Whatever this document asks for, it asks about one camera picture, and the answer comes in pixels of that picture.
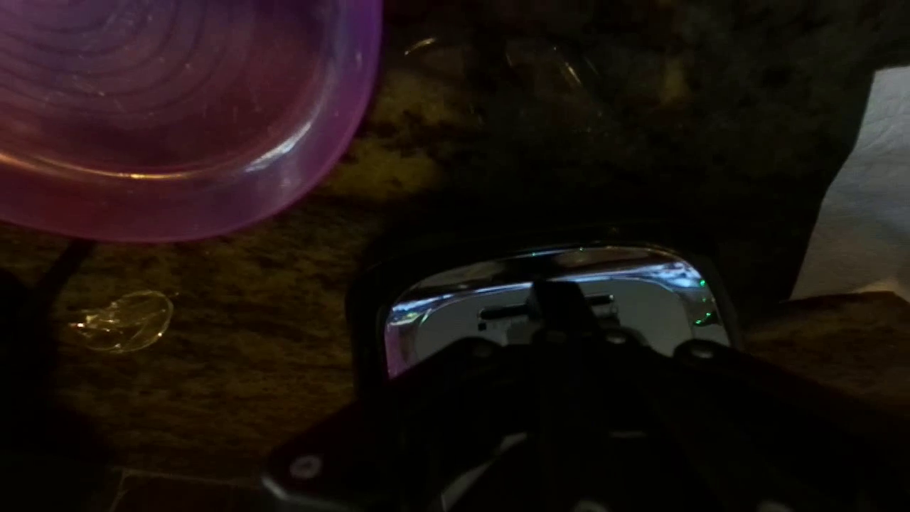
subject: purple plastic bowl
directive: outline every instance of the purple plastic bowl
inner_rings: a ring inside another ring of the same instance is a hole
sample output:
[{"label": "purple plastic bowl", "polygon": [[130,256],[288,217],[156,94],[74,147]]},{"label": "purple plastic bowl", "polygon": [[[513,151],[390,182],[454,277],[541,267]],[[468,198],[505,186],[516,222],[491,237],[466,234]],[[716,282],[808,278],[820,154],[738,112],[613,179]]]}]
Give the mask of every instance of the purple plastic bowl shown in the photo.
[{"label": "purple plastic bowl", "polygon": [[0,0],[0,220],[202,239],[326,176],[369,102],[380,0]]}]

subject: clear plastic piece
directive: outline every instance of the clear plastic piece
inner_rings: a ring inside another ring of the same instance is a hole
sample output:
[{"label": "clear plastic piece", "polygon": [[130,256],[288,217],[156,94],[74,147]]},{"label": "clear plastic piece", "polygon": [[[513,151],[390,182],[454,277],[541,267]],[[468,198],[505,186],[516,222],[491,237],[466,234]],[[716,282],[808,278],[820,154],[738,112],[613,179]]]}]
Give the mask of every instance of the clear plastic piece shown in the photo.
[{"label": "clear plastic piece", "polygon": [[99,352],[134,352],[158,341],[173,314],[174,304],[164,293],[133,292],[104,308],[74,313],[65,336],[71,343]]}]

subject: plastic bowl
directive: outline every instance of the plastic bowl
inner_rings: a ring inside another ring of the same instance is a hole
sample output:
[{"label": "plastic bowl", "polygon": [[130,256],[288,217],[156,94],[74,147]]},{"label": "plastic bowl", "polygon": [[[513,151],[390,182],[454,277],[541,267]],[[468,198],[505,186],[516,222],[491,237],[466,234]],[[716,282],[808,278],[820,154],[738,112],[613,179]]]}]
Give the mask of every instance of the plastic bowl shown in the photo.
[{"label": "plastic bowl", "polygon": [[379,0],[0,0],[0,220],[206,238],[335,165],[372,92]]}]

